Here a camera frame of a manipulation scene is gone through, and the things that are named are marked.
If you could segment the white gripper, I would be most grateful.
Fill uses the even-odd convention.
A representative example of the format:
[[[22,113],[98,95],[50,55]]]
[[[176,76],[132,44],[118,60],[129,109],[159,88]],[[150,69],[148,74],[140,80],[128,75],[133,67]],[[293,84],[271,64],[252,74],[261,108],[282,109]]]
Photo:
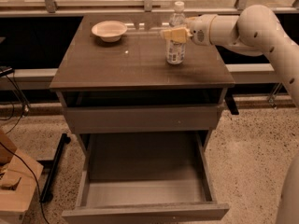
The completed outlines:
[[[205,14],[197,17],[185,18],[186,27],[177,27],[164,29],[160,35],[165,40],[171,40],[177,43],[186,43],[189,38],[199,46],[210,46],[210,29],[216,14]]]

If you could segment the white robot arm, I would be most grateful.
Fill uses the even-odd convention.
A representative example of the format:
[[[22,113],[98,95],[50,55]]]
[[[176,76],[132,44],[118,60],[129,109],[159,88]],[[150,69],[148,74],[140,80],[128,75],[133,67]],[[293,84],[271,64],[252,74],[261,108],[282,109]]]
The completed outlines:
[[[299,107],[299,46],[269,7],[250,6],[236,16],[190,17],[179,26],[161,31],[161,37],[182,44],[191,40],[199,46],[222,46],[248,56],[264,55]],[[299,224],[299,154],[285,176],[275,224]]]

